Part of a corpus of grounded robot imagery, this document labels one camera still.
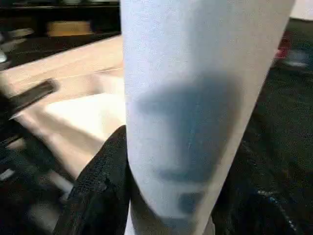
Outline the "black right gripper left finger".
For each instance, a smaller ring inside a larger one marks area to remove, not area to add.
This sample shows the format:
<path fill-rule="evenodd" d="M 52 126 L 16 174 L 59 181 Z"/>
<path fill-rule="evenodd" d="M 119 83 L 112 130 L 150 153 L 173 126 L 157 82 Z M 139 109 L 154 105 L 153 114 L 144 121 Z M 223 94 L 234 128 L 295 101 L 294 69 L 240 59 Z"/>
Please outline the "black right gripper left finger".
<path fill-rule="evenodd" d="M 130 192 L 126 127 L 122 125 L 79 174 L 53 234 L 123 235 Z"/>

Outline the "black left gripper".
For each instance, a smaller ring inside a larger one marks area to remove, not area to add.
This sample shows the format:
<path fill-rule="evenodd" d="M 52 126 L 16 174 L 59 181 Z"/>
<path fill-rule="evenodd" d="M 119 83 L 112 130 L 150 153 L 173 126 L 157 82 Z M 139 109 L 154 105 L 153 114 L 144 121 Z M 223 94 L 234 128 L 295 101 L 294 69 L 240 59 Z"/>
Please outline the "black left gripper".
<path fill-rule="evenodd" d="M 54 80 L 45 80 L 8 99 L 11 117 L 57 91 Z M 36 196 L 58 204 L 67 202 L 74 177 L 41 136 L 23 126 L 15 118 L 0 119 L 0 168 L 24 184 Z"/>

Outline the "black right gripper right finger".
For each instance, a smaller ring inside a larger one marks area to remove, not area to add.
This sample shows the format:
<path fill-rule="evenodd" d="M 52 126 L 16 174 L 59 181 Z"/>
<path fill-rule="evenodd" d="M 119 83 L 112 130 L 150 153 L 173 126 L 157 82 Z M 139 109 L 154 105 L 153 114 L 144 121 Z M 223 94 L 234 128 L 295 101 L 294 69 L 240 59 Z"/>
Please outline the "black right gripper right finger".
<path fill-rule="evenodd" d="M 242 141 L 212 218 L 217 235 L 311 235 L 313 179 Z"/>

